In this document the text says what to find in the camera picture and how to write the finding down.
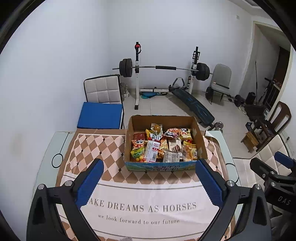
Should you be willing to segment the yellow egg biscuit bag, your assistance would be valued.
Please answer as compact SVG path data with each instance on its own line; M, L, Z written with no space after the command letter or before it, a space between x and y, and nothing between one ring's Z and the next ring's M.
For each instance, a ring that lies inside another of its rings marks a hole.
M183 161L196 161L198 159L198 151L195 144L184 141L182 149Z

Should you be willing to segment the yellow panda snack bag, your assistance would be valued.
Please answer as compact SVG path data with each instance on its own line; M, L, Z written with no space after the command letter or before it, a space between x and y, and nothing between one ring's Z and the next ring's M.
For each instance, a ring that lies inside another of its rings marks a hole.
M190 128L180 128L179 129L179 138L181 140L192 140L191 129Z

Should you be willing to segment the white chocolate wafer packet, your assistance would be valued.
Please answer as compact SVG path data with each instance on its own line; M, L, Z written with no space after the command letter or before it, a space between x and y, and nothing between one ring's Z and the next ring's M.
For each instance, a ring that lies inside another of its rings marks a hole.
M168 148L171 152L181 152L182 151L182 143L180 139L171 139L168 140Z

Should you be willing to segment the grey white snack packet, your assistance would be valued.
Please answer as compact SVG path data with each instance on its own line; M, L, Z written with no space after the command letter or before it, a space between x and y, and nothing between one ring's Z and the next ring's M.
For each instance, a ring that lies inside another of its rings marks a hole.
M164 150L164 163L177 163L182 159L182 152L172 152L170 150Z

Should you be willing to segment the small orange snack bag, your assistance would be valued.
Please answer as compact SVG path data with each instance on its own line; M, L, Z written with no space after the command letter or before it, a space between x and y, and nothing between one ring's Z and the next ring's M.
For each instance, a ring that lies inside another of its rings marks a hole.
M168 139L177 139L179 137L179 129L178 128L169 128L163 134L164 138Z

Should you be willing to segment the green gumball candy bag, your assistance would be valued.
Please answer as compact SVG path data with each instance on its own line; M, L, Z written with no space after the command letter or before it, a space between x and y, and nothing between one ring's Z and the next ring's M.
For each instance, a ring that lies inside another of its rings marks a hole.
M141 147L130 152L130 159L133 162L143 163L146 161L145 158L145 148Z

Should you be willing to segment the yellow instant noodle packet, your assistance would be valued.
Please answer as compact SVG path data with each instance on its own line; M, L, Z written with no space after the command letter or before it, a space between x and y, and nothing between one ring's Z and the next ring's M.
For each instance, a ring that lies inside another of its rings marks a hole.
M159 147L159 151L158 151L158 155L157 155L157 159L162 159L164 157L164 150L168 149L168 142L167 139L163 137L163 135L157 135L155 132L153 132L152 130L145 130L146 132L146 136L147 136L147 140L158 140L161 142L160 147Z

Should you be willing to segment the orange panda snack bag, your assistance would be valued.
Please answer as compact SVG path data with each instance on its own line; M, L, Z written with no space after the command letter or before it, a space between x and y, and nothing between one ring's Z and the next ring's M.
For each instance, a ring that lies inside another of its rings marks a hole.
M132 150L144 148L147 145L146 140L132 140Z

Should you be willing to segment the white red long packet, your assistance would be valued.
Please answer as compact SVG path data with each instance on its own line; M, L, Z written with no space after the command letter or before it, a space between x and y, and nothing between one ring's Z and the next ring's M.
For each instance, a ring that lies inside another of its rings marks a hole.
M145 149L145 160L147 162L156 162L160 144L160 141L154 139L147 141L147 147Z

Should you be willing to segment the orange jelly cup pack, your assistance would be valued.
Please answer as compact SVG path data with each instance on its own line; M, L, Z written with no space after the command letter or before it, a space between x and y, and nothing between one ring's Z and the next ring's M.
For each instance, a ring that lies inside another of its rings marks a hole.
M163 134L163 126L162 126L162 124L152 123L151 124L151 130L153 132L155 132L157 135L162 135Z

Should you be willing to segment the dark red snack packet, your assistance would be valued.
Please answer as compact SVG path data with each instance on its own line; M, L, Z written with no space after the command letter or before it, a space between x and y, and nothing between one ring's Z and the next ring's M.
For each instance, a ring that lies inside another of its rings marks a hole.
M146 134L145 133L134 133L133 134L133 139L134 140L146 140Z

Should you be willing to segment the white padded chair right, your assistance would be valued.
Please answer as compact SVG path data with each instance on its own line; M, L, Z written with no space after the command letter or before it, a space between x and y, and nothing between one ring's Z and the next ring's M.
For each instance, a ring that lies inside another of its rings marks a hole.
M277 162L274 158L276 152L281 152L289 156L287 148L280 135L276 135L263 149L249 159L234 158L234 165L238 173L241 186L252 187L254 184L260 184L264 188L264 181L250 168L250 162L253 158L259 158L262 162L269 165L276 172L283 176L288 176L291 170L283 164Z

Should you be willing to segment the grey folding chair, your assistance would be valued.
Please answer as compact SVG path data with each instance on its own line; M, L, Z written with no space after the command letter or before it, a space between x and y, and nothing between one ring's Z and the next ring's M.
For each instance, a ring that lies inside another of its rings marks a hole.
M230 80L231 80L231 69L223 64L217 64L214 68L211 84L207 87L205 97L210 102L213 101L214 92L220 93L221 98L224 96L231 97L230 95Z

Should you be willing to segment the barbell with black plates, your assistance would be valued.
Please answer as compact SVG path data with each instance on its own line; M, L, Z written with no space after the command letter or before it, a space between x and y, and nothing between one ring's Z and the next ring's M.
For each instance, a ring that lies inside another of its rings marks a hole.
M197 63L195 68L180 68L175 66L163 66L163 65L155 65L155 66L140 66L140 65L133 65L133 61L131 58L122 59L119 62L119 66L116 68L112 68L112 70L118 70L120 76L123 77L132 77L133 72L139 73L140 69L156 69L156 70L171 70L171 71L189 71L193 74L193 76L197 80L205 81L207 80L210 75L213 73L210 72L210 68L207 64L204 63Z

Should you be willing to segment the white chair with blue cushion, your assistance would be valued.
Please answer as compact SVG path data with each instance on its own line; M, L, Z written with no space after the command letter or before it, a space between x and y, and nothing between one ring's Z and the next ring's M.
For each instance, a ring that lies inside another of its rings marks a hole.
M124 108L119 75L92 77L83 82L83 103L77 128L122 129Z

